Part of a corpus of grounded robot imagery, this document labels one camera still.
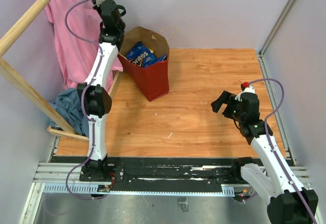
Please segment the blue Doritos chip bag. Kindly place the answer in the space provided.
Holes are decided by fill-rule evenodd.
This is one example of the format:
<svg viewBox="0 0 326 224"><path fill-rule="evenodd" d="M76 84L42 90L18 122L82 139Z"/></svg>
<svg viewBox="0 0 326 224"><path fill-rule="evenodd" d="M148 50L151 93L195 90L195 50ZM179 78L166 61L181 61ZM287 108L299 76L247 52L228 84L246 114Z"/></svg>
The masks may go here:
<svg viewBox="0 0 326 224"><path fill-rule="evenodd" d="M152 49L144 46L142 42L138 42L125 55L125 57L133 65L141 68L147 68L153 64L167 60L168 55L164 54L157 58Z"/></svg>

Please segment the red paper bag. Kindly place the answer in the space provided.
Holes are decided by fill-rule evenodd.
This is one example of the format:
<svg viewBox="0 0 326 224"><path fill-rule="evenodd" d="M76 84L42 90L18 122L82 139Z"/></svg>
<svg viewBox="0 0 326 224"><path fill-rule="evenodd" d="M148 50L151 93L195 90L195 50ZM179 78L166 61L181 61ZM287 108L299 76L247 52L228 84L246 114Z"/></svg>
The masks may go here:
<svg viewBox="0 0 326 224"><path fill-rule="evenodd" d="M155 56L169 55L170 48L164 36L152 30L137 26L125 34L118 59L123 70L128 73L148 101L156 100L169 92L169 58L146 68L133 64L127 59L127 53L138 43L153 49Z"/></svg>

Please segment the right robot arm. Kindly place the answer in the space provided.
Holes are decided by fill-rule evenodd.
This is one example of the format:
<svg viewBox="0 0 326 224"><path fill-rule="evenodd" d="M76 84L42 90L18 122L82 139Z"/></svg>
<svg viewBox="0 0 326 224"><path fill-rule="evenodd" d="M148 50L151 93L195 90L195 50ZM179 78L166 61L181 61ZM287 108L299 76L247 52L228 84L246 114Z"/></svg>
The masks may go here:
<svg viewBox="0 0 326 224"><path fill-rule="evenodd" d="M260 119L259 99L251 87L235 95L223 91L211 103L217 113L225 104L223 116L233 120L241 135L258 154L264 170L250 157L235 160L231 178L248 182L267 205L271 223L316 223L318 196L307 189L283 158L272 130Z"/></svg>

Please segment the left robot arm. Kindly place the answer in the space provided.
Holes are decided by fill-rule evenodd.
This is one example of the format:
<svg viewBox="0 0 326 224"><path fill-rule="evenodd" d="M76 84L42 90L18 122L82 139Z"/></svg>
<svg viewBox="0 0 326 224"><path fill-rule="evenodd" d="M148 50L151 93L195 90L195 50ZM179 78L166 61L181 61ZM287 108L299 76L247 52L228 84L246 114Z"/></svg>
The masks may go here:
<svg viewBox="0 0 326 224"><path fill-rule="evenodd" d="M84 83L77 86L82 109L89 123L89 151L80 172L80 181L107 181L110 174L105 148L105 125L112 107L106 90L107 78L124 40L126 10L113 0L104 0L94 7L99 13L100 35L98 54Z"/></svg>

